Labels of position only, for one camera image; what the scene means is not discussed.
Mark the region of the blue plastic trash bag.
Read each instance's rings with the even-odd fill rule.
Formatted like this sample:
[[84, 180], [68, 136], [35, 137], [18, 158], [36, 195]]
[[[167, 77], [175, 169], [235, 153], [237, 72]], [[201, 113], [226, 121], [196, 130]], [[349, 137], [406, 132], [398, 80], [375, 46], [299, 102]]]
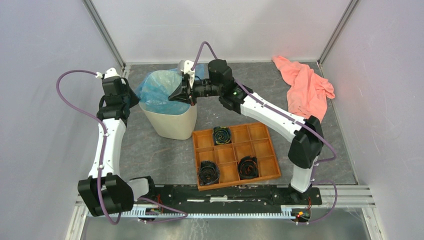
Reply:
[[168, 100], [169, 95], [177, 89], [181, 81], [182, 75], [178, 68], [151, 71], [134, 93], [144, 110], [165, 115], [181, 115], [190, 105]]

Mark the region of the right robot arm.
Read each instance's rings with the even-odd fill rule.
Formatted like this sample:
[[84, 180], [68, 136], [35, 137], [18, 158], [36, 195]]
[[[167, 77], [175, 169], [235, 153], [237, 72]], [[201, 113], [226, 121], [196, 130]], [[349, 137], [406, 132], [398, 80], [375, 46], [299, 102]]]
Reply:
[[289, 199], [295, 204], [306, 201], [312, 186], [313, 165], [324, 145], [320, 120], [315, 116], [306, 119], [266, 101], [234, 78], [226, 60], [210, 61], [206, 79], [197, 80], [195, 68], [196, 64], [191, 60], [180, 61], [181, 82], [168, 100], [194, 106], [198, 98], [217, 96], [227, 110], [255, 119], [279, 133], [290, 142], [288, 159], [293, 163], [293, 173]]

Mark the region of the beige trash bin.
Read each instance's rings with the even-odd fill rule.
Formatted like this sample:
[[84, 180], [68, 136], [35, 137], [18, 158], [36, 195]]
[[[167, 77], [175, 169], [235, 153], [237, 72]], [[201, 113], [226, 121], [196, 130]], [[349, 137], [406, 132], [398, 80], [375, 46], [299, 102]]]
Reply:
[[187, 140], [192, 136], [198, 115], [196, 106], [190, 105], [180, 115], [168, 115], [147, 111], [138, 104], [159, 136], [174, 140]]

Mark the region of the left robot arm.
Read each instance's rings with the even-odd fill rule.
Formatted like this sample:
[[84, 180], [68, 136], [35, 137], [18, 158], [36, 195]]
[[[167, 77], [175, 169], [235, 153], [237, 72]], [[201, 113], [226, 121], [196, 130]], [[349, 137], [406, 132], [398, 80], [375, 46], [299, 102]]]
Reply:
[[122, 140], [130, 109], [139, 99], [124, 77], [105, 77], [102, 88], [104, 95], [96, 113], [100, 122], [95, 159], [87, 179], [80, 180], [77, 185], [79, 195], [94, 217], [131, 211], [138, 199], [151, 204], [157, 198], [151, 177], [138, 177], [128, 182], [120, 177]]

